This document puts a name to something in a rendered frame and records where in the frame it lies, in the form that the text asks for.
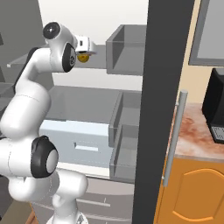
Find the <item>dark grey fridge door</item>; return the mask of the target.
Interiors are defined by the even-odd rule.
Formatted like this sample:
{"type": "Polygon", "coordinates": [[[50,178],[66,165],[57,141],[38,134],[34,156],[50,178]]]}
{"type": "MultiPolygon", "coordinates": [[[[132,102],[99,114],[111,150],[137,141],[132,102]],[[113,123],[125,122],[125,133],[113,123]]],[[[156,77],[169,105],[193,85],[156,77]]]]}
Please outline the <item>dark grey fridge door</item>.
{"type": "Polygon", "coordinates": [[[153,224],[195,0],[149,0],[131,224],[153,224]]]}

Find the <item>wide grey fridge shelf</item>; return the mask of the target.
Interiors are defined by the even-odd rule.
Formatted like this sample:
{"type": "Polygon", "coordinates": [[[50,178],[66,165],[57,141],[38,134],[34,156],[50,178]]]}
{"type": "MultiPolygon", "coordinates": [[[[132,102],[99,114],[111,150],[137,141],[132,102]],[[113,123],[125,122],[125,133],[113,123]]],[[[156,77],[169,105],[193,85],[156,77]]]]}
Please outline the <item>wide grey fridge shelf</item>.
{"type": "Polygon", "coordinates": [[[48,120],[109,123],[119,90],[90,87],[53,87],[48,120]]]}

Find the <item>black coffee machine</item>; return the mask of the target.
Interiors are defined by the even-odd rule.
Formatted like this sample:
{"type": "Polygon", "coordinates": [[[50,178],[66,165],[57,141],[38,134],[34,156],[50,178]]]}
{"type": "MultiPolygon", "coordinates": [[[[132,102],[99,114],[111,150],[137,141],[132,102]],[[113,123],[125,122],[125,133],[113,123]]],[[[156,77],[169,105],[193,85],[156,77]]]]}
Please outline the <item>black coffee machine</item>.
{"type": "Polygon", "coordinates": [[[206,88],[202,113],[217,144],[224,144],[224,68],[214,68],[206,88]]]}

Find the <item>pale blue fridge drawer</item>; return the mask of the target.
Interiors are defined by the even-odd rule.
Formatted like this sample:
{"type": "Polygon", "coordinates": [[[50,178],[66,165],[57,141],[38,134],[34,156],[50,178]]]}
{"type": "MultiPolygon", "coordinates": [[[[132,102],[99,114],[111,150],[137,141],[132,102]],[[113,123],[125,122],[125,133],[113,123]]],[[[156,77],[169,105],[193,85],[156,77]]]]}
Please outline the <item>pale blue fridge drawer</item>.
{"type": "Polygon", "coordinates": [[[48,136],[61,163],[109,168],[113,149],[105,123],[44,120],[39,134],[48,136]]]}

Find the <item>grey freezer drawer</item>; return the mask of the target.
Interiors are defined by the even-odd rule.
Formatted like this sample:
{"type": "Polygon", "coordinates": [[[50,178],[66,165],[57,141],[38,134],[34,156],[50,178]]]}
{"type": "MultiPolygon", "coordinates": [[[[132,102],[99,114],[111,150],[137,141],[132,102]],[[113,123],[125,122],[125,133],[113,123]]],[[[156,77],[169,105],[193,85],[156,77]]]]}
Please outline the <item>grey freezer drawer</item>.
{"type": "Polygon", "coordinates": [[[134,185],[88,178],[86,193],[77,199],[89,224],[131,224],[134,185]]]}

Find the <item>yellow lemon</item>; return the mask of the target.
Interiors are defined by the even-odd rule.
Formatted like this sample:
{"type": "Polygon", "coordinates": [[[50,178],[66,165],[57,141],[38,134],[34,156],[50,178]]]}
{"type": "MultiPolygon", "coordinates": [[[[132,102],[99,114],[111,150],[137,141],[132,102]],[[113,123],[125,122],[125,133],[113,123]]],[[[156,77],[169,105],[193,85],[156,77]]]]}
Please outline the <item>yellow lemon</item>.
{"type": "Polygon", "coordinates": [[[81,63],[86,63],[89,60],[89,55],[88,54],[79,54],[77,56],[77,59],[81,63]]]}

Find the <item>grey wall cupboard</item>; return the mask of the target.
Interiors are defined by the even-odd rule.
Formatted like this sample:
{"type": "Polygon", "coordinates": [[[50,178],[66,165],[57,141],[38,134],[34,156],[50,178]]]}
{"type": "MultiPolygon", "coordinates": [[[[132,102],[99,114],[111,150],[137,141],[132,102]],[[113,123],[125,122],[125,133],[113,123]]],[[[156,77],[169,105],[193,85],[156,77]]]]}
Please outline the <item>grey wall cupboard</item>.
{"type": "Polygon", "coordinates": [[[224,0],[201,0],[189,64],[224,67],[224,0]]]}

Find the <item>large grey door bin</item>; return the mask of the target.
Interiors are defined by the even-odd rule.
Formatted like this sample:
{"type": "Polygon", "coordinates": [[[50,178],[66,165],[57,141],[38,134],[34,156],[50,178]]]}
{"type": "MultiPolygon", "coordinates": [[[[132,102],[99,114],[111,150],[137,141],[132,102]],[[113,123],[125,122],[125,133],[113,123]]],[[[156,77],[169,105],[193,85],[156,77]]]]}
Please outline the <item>large grey door bin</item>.
{"type": "Polygon", "coordinates": [[[106,41],[107,73],[141,76],[145,37],[145,24],[120,24],[106,41]]]}

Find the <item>orange cupboard door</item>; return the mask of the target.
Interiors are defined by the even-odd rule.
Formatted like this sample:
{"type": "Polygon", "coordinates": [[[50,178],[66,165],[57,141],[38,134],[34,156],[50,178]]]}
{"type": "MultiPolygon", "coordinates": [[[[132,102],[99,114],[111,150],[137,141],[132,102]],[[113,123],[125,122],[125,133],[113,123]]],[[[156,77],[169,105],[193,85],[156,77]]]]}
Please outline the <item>orange cupboard door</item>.
{"type": "Polygon", "coordinates": [[[175,158],[154,224],[224,224],[224,163],[175,158]]]}

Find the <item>grey glass fridge shelf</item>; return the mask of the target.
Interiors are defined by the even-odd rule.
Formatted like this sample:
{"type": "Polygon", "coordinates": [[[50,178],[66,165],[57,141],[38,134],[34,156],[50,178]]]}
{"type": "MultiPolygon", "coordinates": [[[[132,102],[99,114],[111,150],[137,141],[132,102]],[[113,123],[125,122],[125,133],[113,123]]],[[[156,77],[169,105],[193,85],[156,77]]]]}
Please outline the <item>grey glass fridge shelf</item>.
{"type": "MultiPolygon", "coordinates": [[[[76,60],[75,67],[79,68],[95,68],[95,69],[105,69],[106,68],[106,46],[97,45],[97,54],[90,56],[88,62],[81,63],[76,60]]],[[[26,62],[27,54],[14,59],[12,62],[7,64],[8,68],[22,66],[26,62]]]]}

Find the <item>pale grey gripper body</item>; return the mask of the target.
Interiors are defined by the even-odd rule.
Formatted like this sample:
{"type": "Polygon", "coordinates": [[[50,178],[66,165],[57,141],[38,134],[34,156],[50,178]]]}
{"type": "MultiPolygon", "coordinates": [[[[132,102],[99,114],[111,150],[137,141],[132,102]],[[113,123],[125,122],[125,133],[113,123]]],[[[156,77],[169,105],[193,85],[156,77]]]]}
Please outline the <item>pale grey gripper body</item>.
{"type": "Polygon", "coordinates": [[[77,53],[86,53],[90,55],[97,54],[96,44],[89,39],[80,40],[75,51],[77,53]]]}

